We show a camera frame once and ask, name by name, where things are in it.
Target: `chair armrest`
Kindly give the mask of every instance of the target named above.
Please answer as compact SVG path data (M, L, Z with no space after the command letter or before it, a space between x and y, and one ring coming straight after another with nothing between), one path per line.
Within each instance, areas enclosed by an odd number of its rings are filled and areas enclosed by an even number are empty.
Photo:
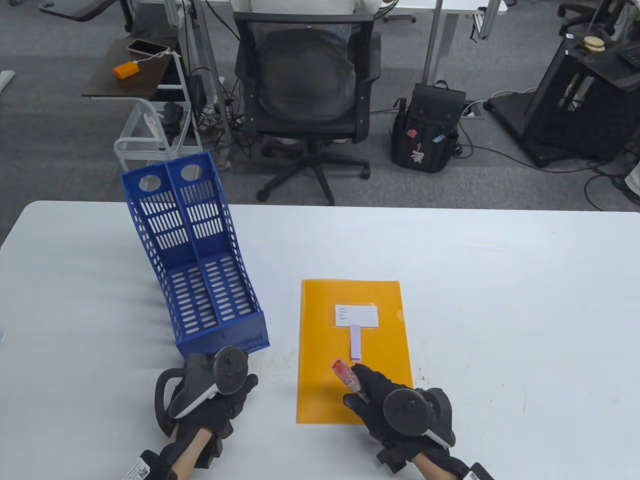
M361 142L369 135L371 85L380 78L381 47L380 32L374 32L371 35L369 47L369 74L358 79L356 84L356 135L353 138L353 143Z
M244 54L242 40L238 47L236 67L234 71L236 73L236 77L240 79L240 82L242 82L244 90L244 129L247 134L255 135L256 129L253 119L255 118L255 112L257 109L257 85L255 78L249 75L249 68L246 61L246 55Z
M374 82L380 78L382 73L381 65L381 50L382 50L382 37L380 32L373 32L371 34L371 46L369 48L369 75L361 82Z

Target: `barcode label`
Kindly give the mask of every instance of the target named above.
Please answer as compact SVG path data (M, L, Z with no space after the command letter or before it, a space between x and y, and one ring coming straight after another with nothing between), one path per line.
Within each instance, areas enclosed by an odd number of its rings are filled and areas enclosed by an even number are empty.
M149 466L147 462L138 458L136 463L131 467L122 480L145 480L149 475Z

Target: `white label card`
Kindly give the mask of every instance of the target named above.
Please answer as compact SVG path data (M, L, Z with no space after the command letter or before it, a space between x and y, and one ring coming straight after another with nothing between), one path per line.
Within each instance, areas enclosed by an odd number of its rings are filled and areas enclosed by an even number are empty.
M147 462L138 458L136 463L131 467L130 471L127 472L122 480L145 480L150 471L151 468L149 468Z
M376 306L361 307L358 305L336 305L335 325L361 327L378 327L378 308Z

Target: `small bottle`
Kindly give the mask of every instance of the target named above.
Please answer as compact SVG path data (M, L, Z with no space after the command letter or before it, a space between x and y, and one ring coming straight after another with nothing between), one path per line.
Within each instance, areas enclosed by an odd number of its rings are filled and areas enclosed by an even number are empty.
M342 360L336 360L331 369L352 394L356 394L367 403L369 402L367 394L362 391L362 386L360 384L360 380L358 380L358 376L353 372L353 370L351 370L349 365L344 363Z

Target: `white shirt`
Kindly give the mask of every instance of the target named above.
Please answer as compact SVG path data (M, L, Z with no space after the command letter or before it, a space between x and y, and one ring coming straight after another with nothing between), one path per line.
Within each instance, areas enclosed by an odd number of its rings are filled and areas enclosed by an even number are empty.
M376 13L382 0L231 0L237 12L288 15L351 15Z

